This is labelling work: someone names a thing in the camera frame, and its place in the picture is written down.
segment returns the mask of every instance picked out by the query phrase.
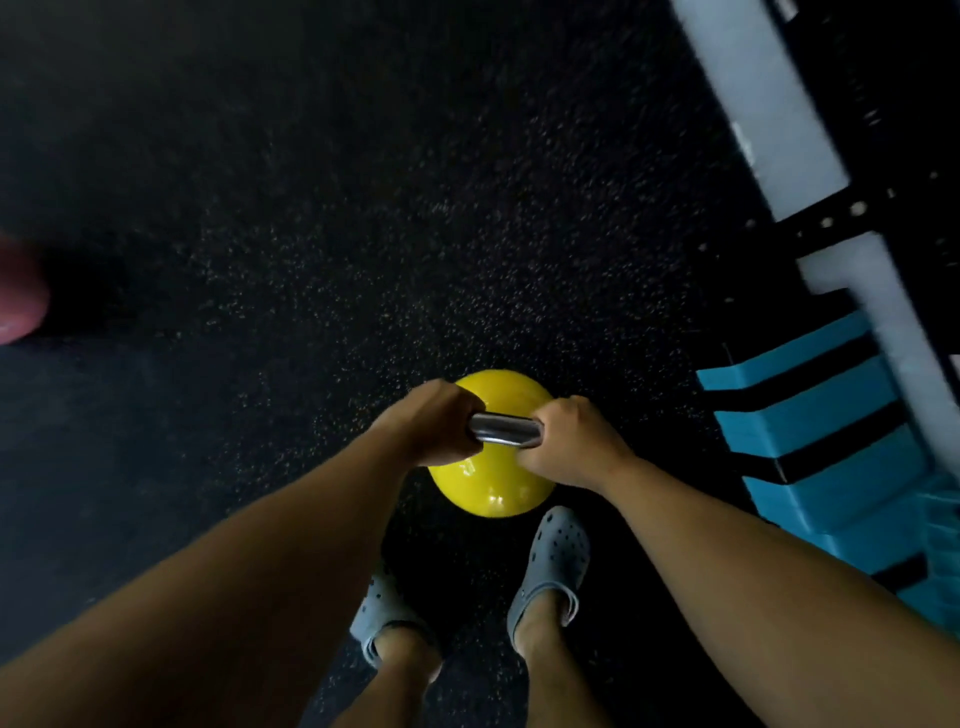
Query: kettlebell handle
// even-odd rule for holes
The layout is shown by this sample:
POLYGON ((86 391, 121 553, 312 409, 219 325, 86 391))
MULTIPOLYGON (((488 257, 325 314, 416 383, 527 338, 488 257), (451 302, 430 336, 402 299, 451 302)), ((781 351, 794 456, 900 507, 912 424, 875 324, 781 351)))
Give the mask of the kettlebell handle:
POLYGON ((535 448, 543 442, 543 425, 529 417, 478 412, 470 417, 467 427, 482 443, 535 448))

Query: forearm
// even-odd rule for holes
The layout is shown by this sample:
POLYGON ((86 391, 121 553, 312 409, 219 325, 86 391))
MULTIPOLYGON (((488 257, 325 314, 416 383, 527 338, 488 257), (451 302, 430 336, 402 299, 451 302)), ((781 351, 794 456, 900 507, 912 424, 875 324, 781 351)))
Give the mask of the forearm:
POLYGON ((769 725, 947 725, 960 648, 813 546, 631 460, 620 510, 707 653, 769 725))
POLYGON ((412 465, 389 433, 361 436, 5 667, 0 716, 296 724, 412 465))

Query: pink object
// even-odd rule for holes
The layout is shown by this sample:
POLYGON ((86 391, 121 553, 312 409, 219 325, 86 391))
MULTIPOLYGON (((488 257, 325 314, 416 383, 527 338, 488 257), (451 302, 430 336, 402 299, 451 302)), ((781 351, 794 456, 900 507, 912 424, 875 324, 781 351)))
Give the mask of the pink object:
POLYGON ((50 306, 40 267, 13 241, 0 235, 0 345, 36 329, 50 306))

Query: rubber gym floor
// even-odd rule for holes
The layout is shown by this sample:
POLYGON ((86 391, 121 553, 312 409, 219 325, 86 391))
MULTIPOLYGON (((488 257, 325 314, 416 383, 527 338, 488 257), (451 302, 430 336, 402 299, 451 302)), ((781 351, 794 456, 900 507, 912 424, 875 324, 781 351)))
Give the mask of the rubber gym floor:
MULTIPOLYGON (((0 27, 0 225, 57 292, 0 352, 0 658, 434 376, 587 395, 745 503, 683 245, 768 213, 667 0, 35 0, 0 27)), ((568 636, 619 723, 753 720, 615 512, 557 502, 593 541, 568 636)), ((522 725, 505 618, 540 514, 408 483, 385 551, 448 654, 425 725, 522 725)), ((345 644, 304 725, 370 674, 345 644)))

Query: crocs shoe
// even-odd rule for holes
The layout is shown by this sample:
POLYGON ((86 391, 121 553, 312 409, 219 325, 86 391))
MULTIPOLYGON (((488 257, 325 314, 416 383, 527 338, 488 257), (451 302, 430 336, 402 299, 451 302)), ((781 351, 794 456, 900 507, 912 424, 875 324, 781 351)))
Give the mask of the crocs shoe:
POLYGON ((376 654, 373 641, 387 627, 399 624, 418 629, 426 640, 437 646, 437 639, 420 616, 403 601, 396 588, 396 579, 387 566, 381 561, 376 565, 370 577, 370 586, 367 596, 360 603, 353 624, 350 625, 350 635, 360 643, 364 660, 371 667, 380 669, 380 657, 376 654))
POLYGON ((590 540, 577 517, 569 508, 555 505, 540 521, 540 528, 530 547, 527 572, 520 591, 507 614, 510 644, 516 650, 514 634, 527 606, 540 592, 556 589, 566 595, 566 613, 561 626, 566 627, 577 616, 580 599, 576 590, 584 582, 590 563, 590 540))

